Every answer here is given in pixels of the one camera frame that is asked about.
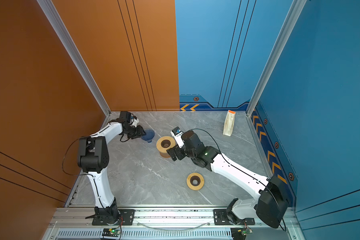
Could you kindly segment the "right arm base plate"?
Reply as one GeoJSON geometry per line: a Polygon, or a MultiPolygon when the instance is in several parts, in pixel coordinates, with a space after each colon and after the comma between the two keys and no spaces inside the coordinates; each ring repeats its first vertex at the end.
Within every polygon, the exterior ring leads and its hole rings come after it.
{"type": "Polygon", "coordinates": [[[245,218],[243,220],[238,219],[233,213],[227,214],[226,209],[214,209],[214,223],[216,226],[223,225],[243,225],[243,226],[254,226],[254,218],[245,218]]]}

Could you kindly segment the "blue glass dripper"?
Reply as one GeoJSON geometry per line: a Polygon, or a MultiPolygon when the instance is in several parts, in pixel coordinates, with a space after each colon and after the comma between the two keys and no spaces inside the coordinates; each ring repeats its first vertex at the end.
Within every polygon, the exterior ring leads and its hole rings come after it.
{"type": "Polygon", "coordinates": [[[152,129],[146,129],[145,135],[141,136],[141,139],[146,141],[147,143],[151,143],[153,138],[155,137],[155,132],[152,129]]]}

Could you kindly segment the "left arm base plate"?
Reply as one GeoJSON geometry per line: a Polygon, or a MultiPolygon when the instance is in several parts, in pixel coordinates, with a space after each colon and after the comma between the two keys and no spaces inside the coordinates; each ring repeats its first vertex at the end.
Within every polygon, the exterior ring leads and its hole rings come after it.
{"type": "Polygon", "coordinates": [[[117,212],[117,216],[109,213],[100,213],[91,216],[93,226],[118,226],[121,222],[122,226],[131,226],[135,218],[135,210],[124,209],[117,212]]]}

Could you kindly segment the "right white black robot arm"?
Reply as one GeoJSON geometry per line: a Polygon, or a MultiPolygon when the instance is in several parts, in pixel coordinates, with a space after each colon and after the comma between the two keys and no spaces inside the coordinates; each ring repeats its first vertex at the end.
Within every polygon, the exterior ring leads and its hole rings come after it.
{"type": "Polygon", "coordinates": [[[284,215],[290,200],[280,178],[256,174],[229,159],[219,147],[205,146],[193,129],[183,132],[176,127],[171,135],[176,145],[167,152],[173,161],[188,157],[195,165],[227,178],[253,197],[252,201],[235,198],[230,202],[226,208],[230,224],[241,225],[246,218],[257,216],[271,228],[286,228],[284,215]]]}

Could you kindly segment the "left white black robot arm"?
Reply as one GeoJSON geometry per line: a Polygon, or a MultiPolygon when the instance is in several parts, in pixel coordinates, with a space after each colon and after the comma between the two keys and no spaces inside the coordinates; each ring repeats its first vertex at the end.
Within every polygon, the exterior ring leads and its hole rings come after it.
{"type": "Polygon", "coordinates": [[[145,136],[144,128],[138,123],[136,116],[122,111],[117,119],[109,121],[98,132],[79,138],[78,166],[89,178],[95,196],[95,214],[89,216],[94,220],[93,225],[121,223],[122,215],[108,178],[108,143],[117,136],[127,136],[127,140],[145,136]]]}

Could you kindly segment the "coffee filter bag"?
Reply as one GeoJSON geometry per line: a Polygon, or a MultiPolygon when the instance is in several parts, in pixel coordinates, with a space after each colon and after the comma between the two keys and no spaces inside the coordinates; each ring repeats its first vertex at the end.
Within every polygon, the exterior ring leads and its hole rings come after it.
{"type": "Polygon", "coordinates": [[[228,110],[224,123],[223,135],[231,136],[234,130],[236,112],[228,110]]]}

